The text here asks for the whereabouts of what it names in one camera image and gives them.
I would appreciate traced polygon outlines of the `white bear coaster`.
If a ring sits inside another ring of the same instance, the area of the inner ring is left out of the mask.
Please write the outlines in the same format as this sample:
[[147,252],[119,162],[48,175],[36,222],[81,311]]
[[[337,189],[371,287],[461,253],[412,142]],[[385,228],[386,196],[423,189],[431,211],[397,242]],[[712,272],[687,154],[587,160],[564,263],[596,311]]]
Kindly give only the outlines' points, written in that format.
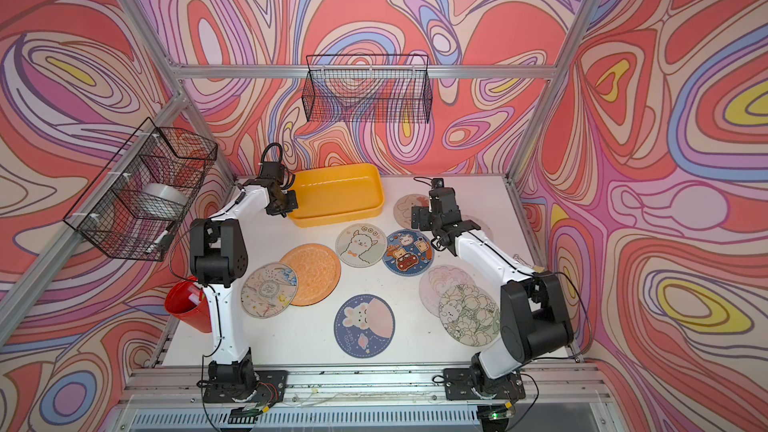
[[337,237],[335,251],[342,263],[353,268],[367,268],[378,263],[387,249],[387,236],[369,223],[353,224]]

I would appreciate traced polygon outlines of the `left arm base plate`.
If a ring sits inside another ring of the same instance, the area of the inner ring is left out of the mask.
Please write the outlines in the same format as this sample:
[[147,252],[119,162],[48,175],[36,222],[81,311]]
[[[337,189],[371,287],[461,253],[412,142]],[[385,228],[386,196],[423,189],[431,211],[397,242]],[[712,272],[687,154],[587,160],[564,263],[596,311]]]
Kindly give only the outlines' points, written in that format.
[[274,406],[283,401],[287,370],[257,370],[252,378],[227,383],[215,379],[203,387],[203,402],[208,404]]

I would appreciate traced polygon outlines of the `blue pink bunny coaster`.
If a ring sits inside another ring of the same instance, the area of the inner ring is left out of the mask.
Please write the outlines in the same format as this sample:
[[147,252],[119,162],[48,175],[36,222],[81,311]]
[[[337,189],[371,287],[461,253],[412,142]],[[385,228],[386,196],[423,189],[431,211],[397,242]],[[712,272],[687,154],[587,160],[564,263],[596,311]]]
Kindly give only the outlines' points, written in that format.
[[339,308],[333,331],[336,343],[344,353],[368,359],[389,347],[395,326],[394,312],[386,301],[376,295],[359,294]]

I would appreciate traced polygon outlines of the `yellow plastic storage box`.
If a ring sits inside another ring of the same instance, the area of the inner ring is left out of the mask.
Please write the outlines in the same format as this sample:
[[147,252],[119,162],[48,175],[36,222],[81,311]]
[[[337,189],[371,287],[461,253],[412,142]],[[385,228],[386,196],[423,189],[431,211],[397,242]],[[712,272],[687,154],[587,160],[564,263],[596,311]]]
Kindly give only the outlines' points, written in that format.
[[298,208],[288,218],[303,228],[376,217],[385,203],[379,171],[371,164],[298,172],[291,191]]

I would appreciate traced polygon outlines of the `blue toast cartoon coaster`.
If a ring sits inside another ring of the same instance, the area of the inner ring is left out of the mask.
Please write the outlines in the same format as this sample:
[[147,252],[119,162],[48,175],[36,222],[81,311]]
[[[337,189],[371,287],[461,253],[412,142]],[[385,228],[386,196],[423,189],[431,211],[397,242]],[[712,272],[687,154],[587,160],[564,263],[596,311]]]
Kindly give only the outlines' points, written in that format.
[[399,276],[418,276],[427,271],[435,252],[430,240],[419,231],[401,229],[387,236],[383,262],[387,269]]

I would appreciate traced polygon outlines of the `pink swirl coaster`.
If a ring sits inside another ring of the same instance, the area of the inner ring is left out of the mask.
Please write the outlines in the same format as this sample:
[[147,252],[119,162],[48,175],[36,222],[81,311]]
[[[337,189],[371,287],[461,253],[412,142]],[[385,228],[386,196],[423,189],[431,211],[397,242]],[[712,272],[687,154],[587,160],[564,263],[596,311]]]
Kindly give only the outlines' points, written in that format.
[[472,215],[463,215],[462,218],[465,221],[473,221],[475,224],[477,224],[480,227],[480,230],[486,235],[486,237],[489,240],[494,239],[493,231],[492,229],[481,219],[474,217]]

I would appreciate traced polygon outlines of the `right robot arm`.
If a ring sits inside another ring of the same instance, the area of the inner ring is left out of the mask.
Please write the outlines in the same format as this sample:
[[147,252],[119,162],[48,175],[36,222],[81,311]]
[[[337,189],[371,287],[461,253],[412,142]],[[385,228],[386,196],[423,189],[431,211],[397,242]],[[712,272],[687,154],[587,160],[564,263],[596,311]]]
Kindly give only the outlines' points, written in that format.
[[449,251],[499,288],[500,336],[472,358],[475,382],[506,377],[531,361],[572,343],[574,332],[557,275],[537,272],[495,245],[481,227],[462,217],[455,190],[441,178],[428,184],[429,204],[414,206],[411,226],[432,234],[432,246]]

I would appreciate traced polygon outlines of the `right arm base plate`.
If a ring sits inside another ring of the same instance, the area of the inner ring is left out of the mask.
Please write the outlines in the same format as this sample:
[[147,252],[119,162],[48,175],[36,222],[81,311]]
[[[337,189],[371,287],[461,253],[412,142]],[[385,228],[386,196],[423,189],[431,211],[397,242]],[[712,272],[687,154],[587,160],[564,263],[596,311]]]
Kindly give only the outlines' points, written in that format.
[[445,368],[440,374],[449,401],[510,400],[515,403],[526,398],[521,375],[518,372],[491,379],[479,367]]

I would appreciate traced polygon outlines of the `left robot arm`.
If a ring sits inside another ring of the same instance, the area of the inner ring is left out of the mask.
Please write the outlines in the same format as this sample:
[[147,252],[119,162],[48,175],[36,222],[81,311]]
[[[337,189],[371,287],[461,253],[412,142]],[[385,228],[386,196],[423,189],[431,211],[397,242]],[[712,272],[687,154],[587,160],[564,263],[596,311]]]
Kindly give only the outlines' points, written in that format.
[[262,212],[285,218],[296,210],[294,181],[283,163],[282,145],[272,142],[261,154],[257,176],[239,184],[222,209],[191,225],[190,273],[209,304],[214,350],[208,357],[213,363],[240,365],[250,357],[238,283],[249,263],[242,227]]

